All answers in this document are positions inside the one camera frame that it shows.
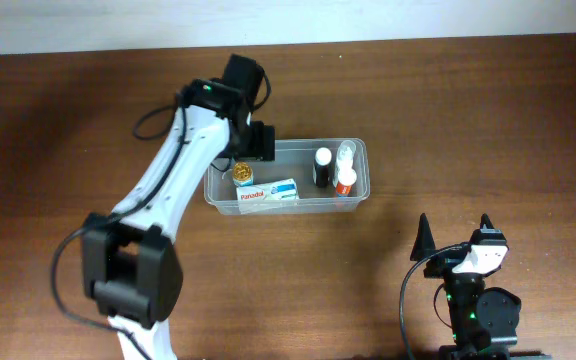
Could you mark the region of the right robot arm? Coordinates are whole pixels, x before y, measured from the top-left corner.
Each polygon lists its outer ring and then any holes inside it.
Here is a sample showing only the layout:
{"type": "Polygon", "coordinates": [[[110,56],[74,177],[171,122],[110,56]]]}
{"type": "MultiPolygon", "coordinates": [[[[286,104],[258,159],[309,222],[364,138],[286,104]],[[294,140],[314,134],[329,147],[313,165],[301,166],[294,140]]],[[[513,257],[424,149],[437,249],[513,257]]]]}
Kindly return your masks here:
{"type": "Polygon", "coordinates": [[[485,279],[501,269],[509,247],[502,231],[487,214],[481,216],[466,242],[438,249],[429,221],[421,214],[410,260],[414,265],[402,281],[399,324],[406,339],[404,320],[405,290],[419,268],[423,275],[442,281],[437,288],[445,293],[454,343],[438,350],[439,359],[549,359],[541,351],[511,352],[518,343],[521,299],[499,287],[487,287],[485,279]]]}

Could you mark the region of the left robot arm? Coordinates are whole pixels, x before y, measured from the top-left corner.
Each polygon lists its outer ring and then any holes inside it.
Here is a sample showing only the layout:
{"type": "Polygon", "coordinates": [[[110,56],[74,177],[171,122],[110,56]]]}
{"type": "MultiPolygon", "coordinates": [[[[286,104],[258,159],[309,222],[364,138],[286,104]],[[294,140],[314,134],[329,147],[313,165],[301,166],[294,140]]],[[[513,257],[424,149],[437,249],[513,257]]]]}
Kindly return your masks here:
{"type": "Polygon", "coordinates": [[[218,158],[271,161],[275,130],[252,114],[270,83],[263,67],[230,56],[218,78],[176,94],[164,142],[130,193],[107,214],[91,213],[79,238],[83,287],[117,333],[126,359],[172,359],[168,318],[183,272],[174,249],[184,211],[218,158]]]}

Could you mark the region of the clear plastic container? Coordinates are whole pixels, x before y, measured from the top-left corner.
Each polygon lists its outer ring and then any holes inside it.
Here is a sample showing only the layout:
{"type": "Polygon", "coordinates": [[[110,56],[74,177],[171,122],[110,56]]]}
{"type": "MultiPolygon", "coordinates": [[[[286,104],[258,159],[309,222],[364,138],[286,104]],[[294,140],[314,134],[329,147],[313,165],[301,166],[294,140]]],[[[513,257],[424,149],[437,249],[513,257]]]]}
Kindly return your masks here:
{"type": "Polygon", "coordinates": [[[294,200],[262,200],[242,204],[238,201],[232,172],[221,172],[214,167],[209,167],[204,174],[204,198],[223,215],[351,212],[370,195],[367,149],[361,139],[351,140],[355,146],[353,169],[358,178],[348,196],[337,196],[333,186],[318,188],[313,180],[316,151],[326,147],[335,152],[343,141],[342,138],[278,140],[275,142],[274,161],[249,163],[255,184],[293,179],[298,194],[294,200]]]}

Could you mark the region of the orange tube white cap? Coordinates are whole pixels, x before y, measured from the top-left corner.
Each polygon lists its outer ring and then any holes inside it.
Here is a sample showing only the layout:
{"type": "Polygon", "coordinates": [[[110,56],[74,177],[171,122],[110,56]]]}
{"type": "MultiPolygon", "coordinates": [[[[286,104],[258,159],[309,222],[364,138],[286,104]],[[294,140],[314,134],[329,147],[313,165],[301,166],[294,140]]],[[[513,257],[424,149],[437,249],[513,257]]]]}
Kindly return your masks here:
{"type": "Polygon", "coordinates": [[[341,168],[337,174],[336,195],[347,197],[357,181],[357,174],[353,168],[341,168]]]}

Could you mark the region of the gold lid balm jar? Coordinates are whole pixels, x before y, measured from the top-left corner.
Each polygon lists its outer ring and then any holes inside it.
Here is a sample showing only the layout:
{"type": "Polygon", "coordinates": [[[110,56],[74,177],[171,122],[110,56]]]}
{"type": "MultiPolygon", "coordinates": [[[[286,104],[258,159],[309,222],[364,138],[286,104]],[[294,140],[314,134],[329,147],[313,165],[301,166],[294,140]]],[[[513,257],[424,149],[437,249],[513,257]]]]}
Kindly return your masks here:
{"type": "Polygon", "coordinates": [[[246,162],[237,162],[232,168],[232,180],[237,187],[250,186],[254,183],[254,172],[246,162]]]}

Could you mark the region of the white lotion bottle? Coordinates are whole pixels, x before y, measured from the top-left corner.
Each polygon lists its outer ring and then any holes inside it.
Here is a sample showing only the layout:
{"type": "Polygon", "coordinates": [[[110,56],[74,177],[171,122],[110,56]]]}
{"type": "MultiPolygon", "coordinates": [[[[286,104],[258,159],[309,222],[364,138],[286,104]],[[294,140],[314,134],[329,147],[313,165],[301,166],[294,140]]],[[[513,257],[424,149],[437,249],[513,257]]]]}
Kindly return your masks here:
{"type": "Polygon", "coordinates": [[[353,166],[355,152],[356,144],[352,140],[344,140],[341,142],[336,154],[335,174],[353,166]]]}

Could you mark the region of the black bottle white cap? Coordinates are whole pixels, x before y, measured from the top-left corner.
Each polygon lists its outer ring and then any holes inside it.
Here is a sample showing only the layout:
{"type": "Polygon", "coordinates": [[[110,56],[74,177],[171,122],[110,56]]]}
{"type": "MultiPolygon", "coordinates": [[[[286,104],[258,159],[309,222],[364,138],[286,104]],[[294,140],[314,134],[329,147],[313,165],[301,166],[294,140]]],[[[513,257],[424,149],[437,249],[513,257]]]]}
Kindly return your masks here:
{"type": "Polygon", "coordinates": [[[318,188],[326,188],[330,179],[330,163],[332,152],[321,147],[315,152],[313,164],[313,181],[318,188]]]}

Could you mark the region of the white Panadol box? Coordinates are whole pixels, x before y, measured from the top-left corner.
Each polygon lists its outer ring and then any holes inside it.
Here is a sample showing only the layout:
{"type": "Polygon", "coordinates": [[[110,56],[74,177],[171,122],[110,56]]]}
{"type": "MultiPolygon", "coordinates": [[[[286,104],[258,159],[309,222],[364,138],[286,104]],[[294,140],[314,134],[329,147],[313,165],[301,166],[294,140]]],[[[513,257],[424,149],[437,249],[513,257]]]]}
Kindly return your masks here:
{"type": "Polygon", "coordinates": [[[241,214],[253,214],[278,209],[285,202],[299,200],[300,197],[295,180],[285,179],[239,187],[236,199],[241,214]]]}

